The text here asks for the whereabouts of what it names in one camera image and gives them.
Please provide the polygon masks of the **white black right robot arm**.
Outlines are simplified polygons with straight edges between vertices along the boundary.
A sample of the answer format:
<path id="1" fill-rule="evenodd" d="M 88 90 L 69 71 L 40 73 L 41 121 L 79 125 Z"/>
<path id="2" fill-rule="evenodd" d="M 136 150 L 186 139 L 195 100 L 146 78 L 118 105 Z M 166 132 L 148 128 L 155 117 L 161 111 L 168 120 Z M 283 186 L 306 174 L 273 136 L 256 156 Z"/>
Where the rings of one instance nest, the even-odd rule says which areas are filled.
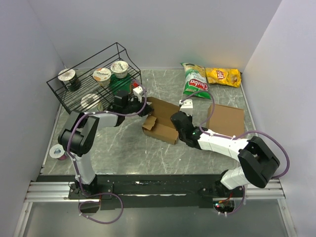
<path id="1" fill-rule="evenodd" d="M 268 145 L 258 136 L 251 139 L 225 137 L 207 128 L 199 128 L 184 112 L 170 118 L 187 146 L 225 155 L 239 162 L 239 167 L 225 170 L 212 188 L 220 197 L 228 196 L 233 189 L 252 184 L 265 188 L 279 168 L 280 162 Z"/>

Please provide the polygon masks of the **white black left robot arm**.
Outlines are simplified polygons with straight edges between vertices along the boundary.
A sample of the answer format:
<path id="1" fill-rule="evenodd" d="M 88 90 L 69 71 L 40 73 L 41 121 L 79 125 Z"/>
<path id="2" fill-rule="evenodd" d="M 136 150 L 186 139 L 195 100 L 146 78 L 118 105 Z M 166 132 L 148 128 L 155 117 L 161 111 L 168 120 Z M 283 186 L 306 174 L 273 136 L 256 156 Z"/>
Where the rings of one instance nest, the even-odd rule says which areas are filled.
<path id="1" fill-rule="evenodd" d="M 99 128 L 118 127 L 126 117 L 146 116 L 153 111 L 147 104 L 146 90 L 138 86 L 133 96 L 121 90 L 105 111 L 72 111 L 58 137 L 58 143 L 70 156 L 75 169 L 75 185 L 86 198 L 97 195 L 97 175 L 92 168 L 90 150 Z"/>

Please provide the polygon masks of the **folded brown cardboard box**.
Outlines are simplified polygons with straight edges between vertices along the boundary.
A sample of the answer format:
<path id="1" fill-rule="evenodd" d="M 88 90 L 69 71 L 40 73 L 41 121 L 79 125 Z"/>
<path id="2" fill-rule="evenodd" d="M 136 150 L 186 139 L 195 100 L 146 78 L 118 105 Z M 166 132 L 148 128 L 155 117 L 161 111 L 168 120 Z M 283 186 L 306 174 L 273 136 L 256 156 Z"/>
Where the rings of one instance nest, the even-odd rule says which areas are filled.
<path id="1" fill-rule="evenodd" d="M 206 127 L 230 137 L 241 135 L 244 133 L 244 110 L 216 104 Z"/>

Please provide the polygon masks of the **green snack packet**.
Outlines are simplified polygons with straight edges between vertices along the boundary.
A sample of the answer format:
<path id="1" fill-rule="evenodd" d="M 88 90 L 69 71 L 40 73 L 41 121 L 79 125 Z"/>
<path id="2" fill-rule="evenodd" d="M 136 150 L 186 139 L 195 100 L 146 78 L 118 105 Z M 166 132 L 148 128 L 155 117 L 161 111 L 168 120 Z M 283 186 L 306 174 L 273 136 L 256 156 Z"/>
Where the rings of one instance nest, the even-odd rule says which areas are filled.
<path id="1" fill-rule="evenodd" d="M 111 75 L 111 81 L 109 84 L 109 88 L 111 92 L 116 95 L 119 90 L 127 91 L 128 93 L 131 92 L 131 80 L 132 77 L 130 74 L 127 74 L 124 78 L 117 78 L 114 74 Z"/>

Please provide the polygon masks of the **green Chobani yogurt cup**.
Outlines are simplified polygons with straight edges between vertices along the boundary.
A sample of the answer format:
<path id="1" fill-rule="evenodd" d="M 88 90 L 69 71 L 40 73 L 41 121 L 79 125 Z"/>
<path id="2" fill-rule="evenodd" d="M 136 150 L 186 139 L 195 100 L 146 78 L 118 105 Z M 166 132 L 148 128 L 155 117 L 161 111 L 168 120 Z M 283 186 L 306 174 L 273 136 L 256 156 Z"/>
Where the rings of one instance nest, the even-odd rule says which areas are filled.
<path id="1" fill-rule="evenodd" d="M 127 76 L 128 67 L 129 65 L 125 61 L 115 61 L 110 68 L 116 78 L 122 79 Z"/>

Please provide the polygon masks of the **green Chuba chips bag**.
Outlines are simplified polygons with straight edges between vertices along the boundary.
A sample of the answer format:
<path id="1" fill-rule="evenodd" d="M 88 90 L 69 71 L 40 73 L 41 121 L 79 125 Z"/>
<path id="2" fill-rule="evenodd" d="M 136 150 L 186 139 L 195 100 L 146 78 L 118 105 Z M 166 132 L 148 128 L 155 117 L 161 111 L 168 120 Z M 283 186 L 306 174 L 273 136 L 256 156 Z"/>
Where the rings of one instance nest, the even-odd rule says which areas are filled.
<path id="1" fill-rule="evenodd" d="M 210 99 L 205 67 L 190 63 L 181 63 L 185 71 L 185 84 L 183 93 L 191 95 L 198 91 L 195 96 Z"/>

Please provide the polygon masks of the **orange Chobani yogurt cup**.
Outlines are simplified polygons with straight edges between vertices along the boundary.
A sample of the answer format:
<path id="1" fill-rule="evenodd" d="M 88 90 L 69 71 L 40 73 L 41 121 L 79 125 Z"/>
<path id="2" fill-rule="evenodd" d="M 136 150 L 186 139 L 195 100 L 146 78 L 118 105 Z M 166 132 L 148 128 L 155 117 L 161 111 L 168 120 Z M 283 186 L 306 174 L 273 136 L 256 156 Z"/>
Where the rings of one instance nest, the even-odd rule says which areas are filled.
<path id="1" fill-rule="evenodd" d="M 112 72 L 107 68 L 99 68 L 93 72 L 93 78 L 101 86 L 108 86 L 111 81 Z"/>

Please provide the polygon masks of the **yellow Lays chips bag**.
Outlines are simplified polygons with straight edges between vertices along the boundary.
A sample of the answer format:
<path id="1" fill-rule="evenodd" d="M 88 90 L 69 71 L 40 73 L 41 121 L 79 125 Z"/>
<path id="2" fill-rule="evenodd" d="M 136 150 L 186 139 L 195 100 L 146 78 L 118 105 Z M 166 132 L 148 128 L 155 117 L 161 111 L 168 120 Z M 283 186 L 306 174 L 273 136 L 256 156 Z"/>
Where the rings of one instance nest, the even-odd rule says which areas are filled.
<path id="1" fill-rule="evenodd" d="M 238 69 L 205 68 L 205 72 L 209 84 L 240 87 L 241 73 Z"/>

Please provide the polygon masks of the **dark yogurt cup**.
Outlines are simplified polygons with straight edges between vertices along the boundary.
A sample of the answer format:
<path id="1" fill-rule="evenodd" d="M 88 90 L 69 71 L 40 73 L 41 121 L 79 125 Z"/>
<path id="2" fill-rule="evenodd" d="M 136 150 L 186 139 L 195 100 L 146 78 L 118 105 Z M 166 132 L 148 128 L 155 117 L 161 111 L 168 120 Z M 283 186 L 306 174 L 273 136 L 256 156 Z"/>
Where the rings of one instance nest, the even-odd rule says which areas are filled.
<path id="1" fill-rule="evenodd" d="M 74 69 L 64 69 L 59 72 L 57 77 L 70 92 L 80 88 L 81 83 Z"/>

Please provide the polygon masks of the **purple yogurt cup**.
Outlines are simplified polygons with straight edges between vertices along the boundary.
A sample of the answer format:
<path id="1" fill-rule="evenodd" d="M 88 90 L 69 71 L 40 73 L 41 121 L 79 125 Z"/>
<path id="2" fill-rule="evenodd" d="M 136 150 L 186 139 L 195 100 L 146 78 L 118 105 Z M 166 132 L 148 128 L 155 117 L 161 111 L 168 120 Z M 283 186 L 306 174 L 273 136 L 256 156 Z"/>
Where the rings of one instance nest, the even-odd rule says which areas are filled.
<path id="1" fill-rule="evenodd" d="M 57 160 L 66 160 L 67 154 L 65 150 L 63 149 L 63 146 L 60 144 L 56 144 L 52 146 L 52 148 L 49 150 L 49 155 L 53 159 Z"/>

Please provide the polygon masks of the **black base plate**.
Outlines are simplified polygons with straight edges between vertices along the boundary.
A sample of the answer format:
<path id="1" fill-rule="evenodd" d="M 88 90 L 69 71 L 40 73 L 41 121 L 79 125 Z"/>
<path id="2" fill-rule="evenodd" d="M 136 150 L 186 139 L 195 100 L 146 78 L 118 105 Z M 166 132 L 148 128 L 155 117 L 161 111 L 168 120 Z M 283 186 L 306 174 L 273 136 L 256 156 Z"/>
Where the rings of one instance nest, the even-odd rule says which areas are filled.
<path id="1" fill-rule="evenodd" d="M 213 208 L 246 197 L 252 185 L 229 190 L 221 175 L 97 175 L 92 184 L 80 185 L 70 175 L 40 175 L 36 181 L 66 184 L 64 200 L 78 201 L 84 213 L 121 208 L 198 207 Z"/>

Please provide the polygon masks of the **aluminium rail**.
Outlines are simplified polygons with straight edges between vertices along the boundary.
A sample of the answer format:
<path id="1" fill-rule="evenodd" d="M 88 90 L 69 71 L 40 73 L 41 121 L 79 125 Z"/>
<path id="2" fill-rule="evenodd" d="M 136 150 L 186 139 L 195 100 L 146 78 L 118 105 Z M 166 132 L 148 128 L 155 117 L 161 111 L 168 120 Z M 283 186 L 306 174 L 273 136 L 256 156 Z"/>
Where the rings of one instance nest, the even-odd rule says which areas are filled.
<path id="1" fill-rule="evenodd" d="M 69 199 L 70 185 L 73 182 L 31 182 L 25 201 L 57 202 Z M 285 199 L 279 180 L 273 180 L 263 189 L 251 184 L 245 188 L 246 199 Z"/>

